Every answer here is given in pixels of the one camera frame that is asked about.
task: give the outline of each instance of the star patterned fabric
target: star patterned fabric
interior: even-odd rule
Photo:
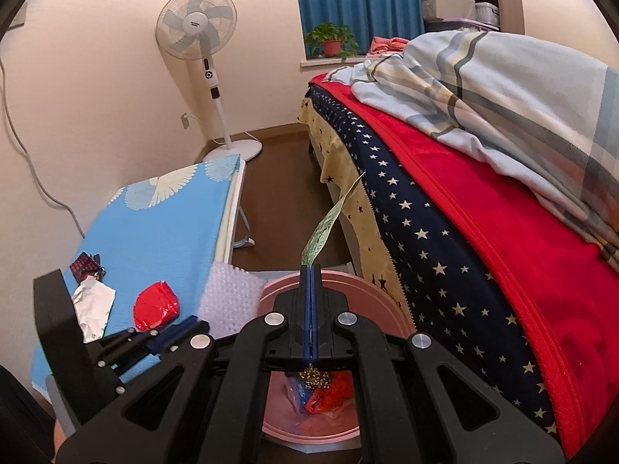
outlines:
[[[474,249],[363,120],[318,85],[307,99],[366,172],[362,184],[417,330],[559,440],[524,330]]]

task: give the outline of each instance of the silver bolt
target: silver bolt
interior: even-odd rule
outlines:
[[[284,322],[284,315],[279,312],[272,312],[264,316],[264,322],[269,326],[279,326]]]
[[[417,333],[410,340],[418,349],[427,349],[432,345],[432,339],[425,333]]]
[[[210,345],[210,337],[207,334],[196,334],[191,338],[190,344],[194,349],[206,349]]]
[[[357,322],[357,316],[352,312],[343,312],[337,316],[337,322],[339,322],[339,324],[343,324],[344,326],[352,326]]]

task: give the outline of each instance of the window sill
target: window sill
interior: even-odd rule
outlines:
[[[306,59],[301,61],[301,68],[310,68],[312,66],[326,66],[329,64],[358,64],[365,61],[367,57],[364,55],[355,55],[355,57],[347,57],[340,59],[338,57],[320,57],[316,59]]]

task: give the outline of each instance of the fan grille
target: fan grille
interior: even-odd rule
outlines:
[[[192,39],[182,28],[173,27],[180,27],[178,23],[192,12],[202,12],[210,16],[211,32],[208,36],[200,35]],[[205,55],[220,51],[230,41],[235,28],[236,8],[232,0],[170,0],[157,19],[156,39],[159,46],[174,57],[184,60],[201,59]]]

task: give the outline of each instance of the red flower pot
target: red flower pot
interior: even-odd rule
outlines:
[[[323,42],[325,57],[334,57],[342,50],[342,42],[340,40],[327,40]]]

